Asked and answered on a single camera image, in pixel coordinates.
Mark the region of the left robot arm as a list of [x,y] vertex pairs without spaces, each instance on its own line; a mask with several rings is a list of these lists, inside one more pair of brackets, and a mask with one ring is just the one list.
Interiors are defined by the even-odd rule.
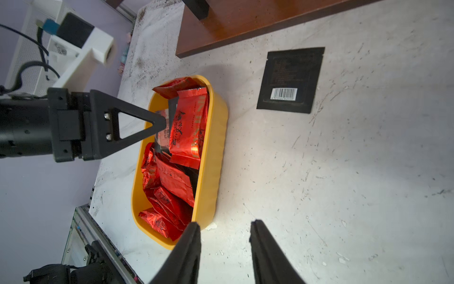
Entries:
[[[122,138],[120,113],[151,125]],[[45,99],[1,100],[1,157],[53,155],[59,163],[101,160],[165,127],[163,116],[103,92],[50,88]]]

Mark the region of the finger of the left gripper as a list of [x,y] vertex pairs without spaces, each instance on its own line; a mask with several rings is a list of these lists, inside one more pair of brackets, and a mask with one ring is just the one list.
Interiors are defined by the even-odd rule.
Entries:
[[166,128],[166,119],[101,91],[89,94],[92,158],[103,159]]

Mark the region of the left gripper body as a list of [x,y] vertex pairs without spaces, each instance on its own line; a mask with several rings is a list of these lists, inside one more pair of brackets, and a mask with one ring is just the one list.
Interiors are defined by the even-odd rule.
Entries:
[[47,91],[53,156],[57,163],[92,159],[91,102],[86,92]]

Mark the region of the black tea bag barcode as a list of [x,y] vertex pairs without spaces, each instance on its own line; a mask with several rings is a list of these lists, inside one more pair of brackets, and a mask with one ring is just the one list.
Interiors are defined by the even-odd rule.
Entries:
[[269,52],[257,109],[311,113],[324,53],[324,47]]

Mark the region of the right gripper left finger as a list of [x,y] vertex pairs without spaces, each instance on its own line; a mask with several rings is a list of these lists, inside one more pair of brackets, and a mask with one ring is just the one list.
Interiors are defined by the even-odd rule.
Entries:
[[150,283],[197,284],[201,248],[201,228],[191,222]]

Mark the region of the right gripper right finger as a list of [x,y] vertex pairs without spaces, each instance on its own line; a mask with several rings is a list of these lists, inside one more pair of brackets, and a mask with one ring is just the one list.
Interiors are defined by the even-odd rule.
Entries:
[[251,253],[257,284],[304,284],[262,220],[251,223]]

